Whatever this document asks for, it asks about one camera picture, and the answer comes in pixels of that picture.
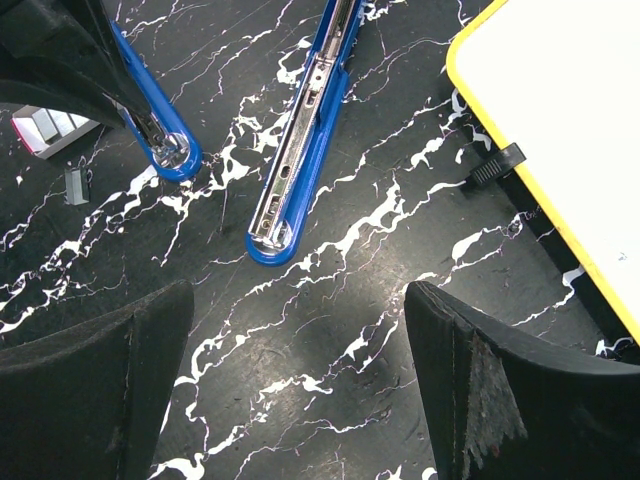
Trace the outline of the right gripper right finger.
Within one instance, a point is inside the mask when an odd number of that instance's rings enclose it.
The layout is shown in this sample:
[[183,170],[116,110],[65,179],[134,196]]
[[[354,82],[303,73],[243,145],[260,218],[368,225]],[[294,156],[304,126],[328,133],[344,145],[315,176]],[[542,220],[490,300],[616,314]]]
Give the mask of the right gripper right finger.
[[559,346],[426,281],[404,313],[442,479],[635,479],[639,369]]

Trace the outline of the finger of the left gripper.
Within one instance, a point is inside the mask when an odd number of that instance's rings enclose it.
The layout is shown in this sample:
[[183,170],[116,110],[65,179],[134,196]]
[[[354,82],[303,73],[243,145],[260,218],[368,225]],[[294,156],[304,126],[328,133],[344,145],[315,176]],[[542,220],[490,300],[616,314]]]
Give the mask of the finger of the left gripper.
[[30,105],[77,114],[111,128],[123,128],[112,101],[91,85],[62,76],[62,81],[41,77],[1,50],[1,102]]
[[1,50],[41,77],[91,85],[139,115],[149,104],[128,73],[101,1],[3,1]]

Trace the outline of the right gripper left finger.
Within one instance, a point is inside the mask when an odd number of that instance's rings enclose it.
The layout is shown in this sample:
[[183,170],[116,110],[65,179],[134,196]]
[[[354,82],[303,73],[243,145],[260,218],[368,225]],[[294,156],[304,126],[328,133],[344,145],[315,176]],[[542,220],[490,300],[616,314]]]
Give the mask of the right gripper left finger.
[[2,478],[146,478],[193,317],[180,280],[2,350]]

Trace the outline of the staple tray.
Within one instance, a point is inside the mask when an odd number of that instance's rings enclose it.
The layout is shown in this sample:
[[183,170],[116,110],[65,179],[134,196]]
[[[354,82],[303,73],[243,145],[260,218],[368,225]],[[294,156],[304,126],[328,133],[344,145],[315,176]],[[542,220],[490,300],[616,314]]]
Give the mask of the staple tray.
[[49,159],[100,124],[81,115],[26,105],[12,114],[11,125],[26,150]]

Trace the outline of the staple strip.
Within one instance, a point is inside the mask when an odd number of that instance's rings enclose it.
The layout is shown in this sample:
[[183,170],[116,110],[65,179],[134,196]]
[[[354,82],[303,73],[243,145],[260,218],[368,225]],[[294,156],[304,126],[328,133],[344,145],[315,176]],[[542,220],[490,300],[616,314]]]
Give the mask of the staple strip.
[[64,179],[65,201],[68,205],[78,206],[90,202],[89,176],[86,168],[67,169]]

